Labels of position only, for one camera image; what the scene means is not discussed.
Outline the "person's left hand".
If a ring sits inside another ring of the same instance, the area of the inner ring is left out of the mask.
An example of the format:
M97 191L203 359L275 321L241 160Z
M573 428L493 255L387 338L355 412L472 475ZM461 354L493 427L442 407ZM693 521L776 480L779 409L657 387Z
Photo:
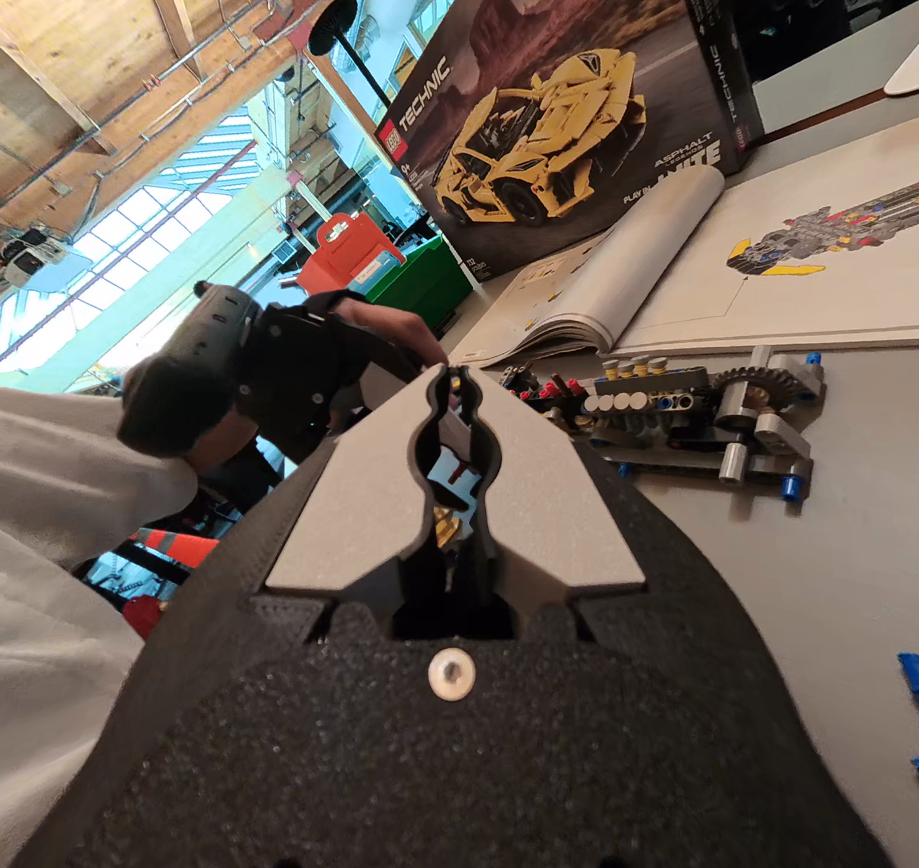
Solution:
M439 340L422 317L415 313L353 297L337 301L331 312L346 323L367 329L390 344L407 349L425 368L449 364L448 355Z

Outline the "yellow lego panel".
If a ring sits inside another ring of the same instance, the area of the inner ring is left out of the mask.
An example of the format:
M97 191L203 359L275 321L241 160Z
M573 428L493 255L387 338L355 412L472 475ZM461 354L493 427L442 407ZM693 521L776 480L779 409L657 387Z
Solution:
M456 553L470 535L470 527L460 512L435 506L433 509L434 533L437 548L442 552Z

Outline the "orange object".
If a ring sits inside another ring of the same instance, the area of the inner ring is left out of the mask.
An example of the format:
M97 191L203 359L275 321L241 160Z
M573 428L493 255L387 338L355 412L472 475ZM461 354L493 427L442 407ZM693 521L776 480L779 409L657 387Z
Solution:
M197 534L180 534L149 527L137 530L132 535L132 541L192 570L197 568L220 542Z

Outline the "white ceiling device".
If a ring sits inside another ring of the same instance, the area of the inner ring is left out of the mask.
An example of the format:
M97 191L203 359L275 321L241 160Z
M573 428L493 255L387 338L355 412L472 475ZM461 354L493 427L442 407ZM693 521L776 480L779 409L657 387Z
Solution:
M70 254L62 240L40 228L29 229L2 244L2 286L24 288L41 269L61 264Z

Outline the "white instruction booklet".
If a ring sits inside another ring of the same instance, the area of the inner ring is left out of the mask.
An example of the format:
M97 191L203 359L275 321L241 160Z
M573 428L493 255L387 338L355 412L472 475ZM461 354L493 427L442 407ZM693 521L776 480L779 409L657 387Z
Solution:
M915 345L917 138L913 119L727 191L677 173L592 247L517 273L451 358Z

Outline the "light blue wrapped package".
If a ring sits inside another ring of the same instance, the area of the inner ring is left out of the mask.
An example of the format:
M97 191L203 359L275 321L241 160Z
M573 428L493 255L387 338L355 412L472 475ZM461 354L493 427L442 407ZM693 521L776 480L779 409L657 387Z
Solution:
M405 259L390 250L381 250L352 278L347 288L366 296L384 278L402 268Z

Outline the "white cloth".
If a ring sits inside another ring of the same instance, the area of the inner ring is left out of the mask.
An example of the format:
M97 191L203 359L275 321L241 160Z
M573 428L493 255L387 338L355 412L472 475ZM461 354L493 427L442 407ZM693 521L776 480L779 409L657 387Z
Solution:
M112 398L1 391L1 859L95 746L143 641L74 576L187 507L182 459L121 444Z

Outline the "lego set box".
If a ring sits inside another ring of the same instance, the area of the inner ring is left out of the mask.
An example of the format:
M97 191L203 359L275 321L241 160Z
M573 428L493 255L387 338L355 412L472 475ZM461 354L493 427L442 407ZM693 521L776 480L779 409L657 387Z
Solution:
M763 133L726 0L455 0L377 128L481 283Z

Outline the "black pendant lamp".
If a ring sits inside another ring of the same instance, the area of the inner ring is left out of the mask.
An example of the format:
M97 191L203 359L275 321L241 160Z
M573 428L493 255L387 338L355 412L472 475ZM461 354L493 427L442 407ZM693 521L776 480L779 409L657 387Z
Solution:
M381 100L381 104L388 109L390 100L386 92L348 39L348 31L355 23L358 7L358 0L331 1L311 29L307 50L312 56L321 58L329 56L334 47L340 45Z

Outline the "person's left forearm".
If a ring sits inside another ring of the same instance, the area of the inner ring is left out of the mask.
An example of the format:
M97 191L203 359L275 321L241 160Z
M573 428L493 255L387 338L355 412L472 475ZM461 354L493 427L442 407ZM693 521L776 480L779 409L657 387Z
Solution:
M253 450L265 461L268 468L273 473L281 475L283 461L280 461L278 467L258 449L256 443L259 433L259 425L253 419L233 408L214 427L202 434L189 450L180 455L180 459L201 476L208 474L215 467L229 463L239 453L251 454L249 445L253 445Z

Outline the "green plastic bin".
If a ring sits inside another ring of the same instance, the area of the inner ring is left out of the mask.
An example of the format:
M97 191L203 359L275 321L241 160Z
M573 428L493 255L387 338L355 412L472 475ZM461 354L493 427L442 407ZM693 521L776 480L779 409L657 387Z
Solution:
M472 284L442 236L408 253L364 295L372 304L415 313L437 336L453 322Z

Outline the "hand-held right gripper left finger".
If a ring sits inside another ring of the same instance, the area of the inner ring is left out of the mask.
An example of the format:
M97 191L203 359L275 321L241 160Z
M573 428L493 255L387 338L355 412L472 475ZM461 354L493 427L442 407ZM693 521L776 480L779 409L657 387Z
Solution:
M321 603L304 640L326 632L349 601L384 634L460 637L427 477L448 390L448 369L432 367L336 441L264 582L283 598Z

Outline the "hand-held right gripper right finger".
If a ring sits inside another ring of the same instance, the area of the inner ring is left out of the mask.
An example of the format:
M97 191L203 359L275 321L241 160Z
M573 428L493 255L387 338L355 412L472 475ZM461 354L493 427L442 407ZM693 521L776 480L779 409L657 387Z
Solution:
M458 369L480 474L474 584L522 633L543 608L645 589L647 579L572 439L483 371Z

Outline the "white stand base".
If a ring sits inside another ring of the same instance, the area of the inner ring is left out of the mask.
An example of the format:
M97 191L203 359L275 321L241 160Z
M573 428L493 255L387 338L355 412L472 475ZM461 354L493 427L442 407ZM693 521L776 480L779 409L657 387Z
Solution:
M917 93L918 87L919 47L916 45L886 81L883 92L889 97L899 97Z

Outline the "lego car chassis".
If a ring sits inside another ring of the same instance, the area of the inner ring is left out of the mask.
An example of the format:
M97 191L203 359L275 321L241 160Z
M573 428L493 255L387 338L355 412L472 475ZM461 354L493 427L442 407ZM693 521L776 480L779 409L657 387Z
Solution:
M526 364L505 369L499 384L625 478L762 484L795 506L810 495L811 446L794 418L800 407L822 405L821 353L760 345L744 366L719 372L638 356L606 361L603 375L586 382L558 374L540 381Z

